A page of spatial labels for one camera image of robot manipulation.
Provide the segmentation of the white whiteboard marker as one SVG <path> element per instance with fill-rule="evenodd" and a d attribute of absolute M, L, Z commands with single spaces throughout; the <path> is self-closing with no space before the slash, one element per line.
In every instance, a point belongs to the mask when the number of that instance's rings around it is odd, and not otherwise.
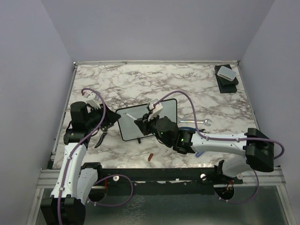
<path fill-rule="evenodd" d="M 133 120 L 137 120 L 137 118 L 135 118 L 134 116 L 128 114 L 128 113 L 124 113 L 126 116 L 128 116 L 129 118 L 133 119 Z"/>

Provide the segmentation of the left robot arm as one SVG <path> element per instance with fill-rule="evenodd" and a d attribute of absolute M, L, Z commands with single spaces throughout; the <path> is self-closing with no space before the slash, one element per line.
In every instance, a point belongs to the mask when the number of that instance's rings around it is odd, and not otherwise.
<path fill-rule="evenodd" d="M 85 163 L 91 136 L 106 131 L 121 115 L 105 104 L 79 101 L 70 106 L 71 121 L 64 134 L 64 158 L 50 197 L 41 201 L 41 211 L 48 225 L 82 225 L 85 203 L 92 188 L 103 181 L 100 163 Z"/>

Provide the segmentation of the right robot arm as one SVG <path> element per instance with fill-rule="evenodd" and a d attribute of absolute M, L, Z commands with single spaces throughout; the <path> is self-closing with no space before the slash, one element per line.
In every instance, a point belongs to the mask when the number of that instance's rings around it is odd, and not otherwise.
<path fill-rule="evenodd" d="M 221 152 L 235 156 L 220 163 L 215 172 L 216 180 L 226 183 L 238 174 L 256 170 L 270 173 L 274 170 L 274 145 L 255 128 L 235 135 L 213 135 L 180 129 L 168 117 L 148 118 L 144 114 L 134 121 L 144 136 L 154 135 L 168 148 L 180 154 Z"/>

